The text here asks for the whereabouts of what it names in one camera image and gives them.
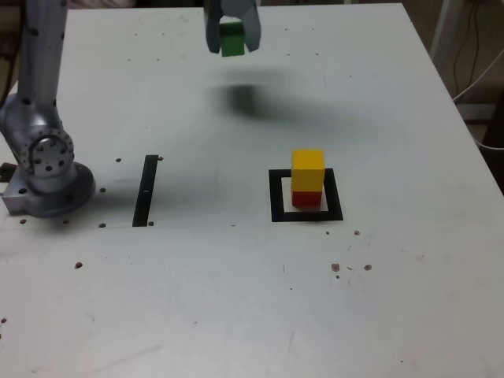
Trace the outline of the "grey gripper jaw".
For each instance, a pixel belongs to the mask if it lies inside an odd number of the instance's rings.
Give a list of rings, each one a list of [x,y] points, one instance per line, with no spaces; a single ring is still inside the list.
[[[221,51],[220,21],[224,15],[221,9],[221,1],[205,0],[203,10],[208,49],[213,54],[219,54]]]
[[[220,47],[222,53],[244,53],[257,50],[261,41],[261,22],[258,14],[260,1],[221,1],[224,17],[232,22],[220,22]]]

